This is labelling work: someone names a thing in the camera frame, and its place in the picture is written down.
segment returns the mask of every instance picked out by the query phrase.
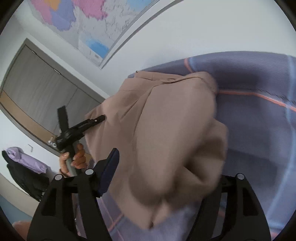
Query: blue region on map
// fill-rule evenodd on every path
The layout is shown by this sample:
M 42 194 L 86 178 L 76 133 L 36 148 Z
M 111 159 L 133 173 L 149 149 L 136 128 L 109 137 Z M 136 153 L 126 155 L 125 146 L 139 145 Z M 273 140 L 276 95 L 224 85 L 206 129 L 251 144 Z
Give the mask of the blue region on map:
M 105 45 L 103 45 L 102 43 L 100 43 L 97 40 L 94 39 L 89 39 L 86 41 L 86 45 L 95 53 L 97 53 L 98 55 L 100 55 L 102 58 L 104 58 L 108 51 L 109 48 Z
M 128 0 L 128 5 L 136 11 L 142 11 L 152 2 L 153 0 Z

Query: white wall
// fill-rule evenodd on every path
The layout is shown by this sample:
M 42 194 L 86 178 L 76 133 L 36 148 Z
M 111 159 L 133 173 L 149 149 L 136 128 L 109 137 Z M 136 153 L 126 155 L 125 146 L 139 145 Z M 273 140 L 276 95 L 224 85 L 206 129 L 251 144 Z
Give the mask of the white wall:
M 9 64 L 13 60 L 16 52 L 22 45 L 27 34 L 15 18 L 11 18 L 5 27 L 3 33 L 0 35 L 0 82 L 5 75 Z M 59 170 L 58 157 L 47 151 L 24 133 L 22 133 L 5 115 L 0 111 L 0 150 L 5 150 L 11 146 L 17 146 L 23 149 L 24 152 L 33 156 L 34 158 L 49 165 L 54 172 Z M 6 168 L 6 161 L 0 156 L 0 173 L 13 183 L 16 187 L 21 189 L 18 184 L 12 179 L 8 169 Z
M 164 1 L 171 2 L 160 0 L 145 14 Z M 27 2 L 15 16 L 31 35 L 29 39 L 73 75 L 107 95 L 116 93 L 136 70 L 199 54 L 249 50 L 296 56 L 296 32 L 273 0 L 184 0 L 141 29 L 102 70 L 37 21 Z

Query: purple jacket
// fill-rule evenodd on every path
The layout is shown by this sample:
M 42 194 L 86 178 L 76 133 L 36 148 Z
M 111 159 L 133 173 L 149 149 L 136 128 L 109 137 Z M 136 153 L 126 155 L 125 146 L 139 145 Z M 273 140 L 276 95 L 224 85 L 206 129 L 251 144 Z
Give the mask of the purple jacket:
M 40 174 L 46 173 L 47 171 L 47 166 L 45 164 L 29 155 L 21 153 L 17 147 L 10 147 L 6 150 L 6 152 L 9 158 L 29 168 L 33 172 Z

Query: colorful map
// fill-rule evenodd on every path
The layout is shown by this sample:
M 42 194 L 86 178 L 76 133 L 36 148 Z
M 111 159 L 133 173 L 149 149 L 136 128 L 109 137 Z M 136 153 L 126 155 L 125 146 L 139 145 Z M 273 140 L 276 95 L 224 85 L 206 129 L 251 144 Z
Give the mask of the colorful map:
M 120 34 L 153 0 L 28 2 L 34 17 L 99 66 Z

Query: clamp jaw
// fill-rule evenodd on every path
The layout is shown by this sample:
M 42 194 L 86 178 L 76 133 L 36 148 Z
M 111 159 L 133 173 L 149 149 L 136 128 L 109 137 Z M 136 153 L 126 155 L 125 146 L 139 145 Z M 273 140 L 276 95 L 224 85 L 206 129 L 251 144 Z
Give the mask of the clamp jaw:
M 84 137 L 84 132 L 89 128 L 101 123 L 105 120 L 104 115 L 100 115 L 95 119 L 87 119 L 80 122 L 79 124 L 69 128 L 68 115 L 66 107 L 62 106 L 57 110 L 60 136 L 55 139 L 57 144 L 57 149 L 62 152 L 69 152 L 69 158 L 66 161 L 68 170 L 73 176 L 81 173 L 81 170 L 75 169 L 71 166 L 71 162 L 76 153 L 77 142 Z

